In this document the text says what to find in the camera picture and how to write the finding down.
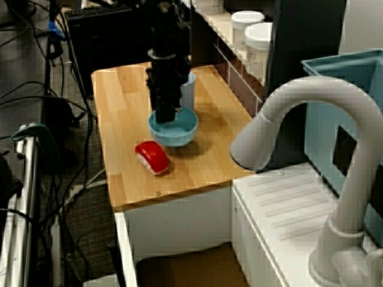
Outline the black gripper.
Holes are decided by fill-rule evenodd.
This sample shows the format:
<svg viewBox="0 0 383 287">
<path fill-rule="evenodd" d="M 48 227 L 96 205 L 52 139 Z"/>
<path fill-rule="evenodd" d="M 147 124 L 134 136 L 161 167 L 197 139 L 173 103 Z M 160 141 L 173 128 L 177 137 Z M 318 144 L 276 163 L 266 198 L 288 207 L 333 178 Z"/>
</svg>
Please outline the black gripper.
<svg viewBox="0 0 383 287">
<path fill-rule="evenodd" d="M 157 123 L 171 122 L 175 113 L 182 111 L 181 86 L 188 81 L 190 70 L 188 56 L 153 59 L 151 67 L 146 69 L 150 100 L 151 103 L 156 103 Z"/>
</svg>

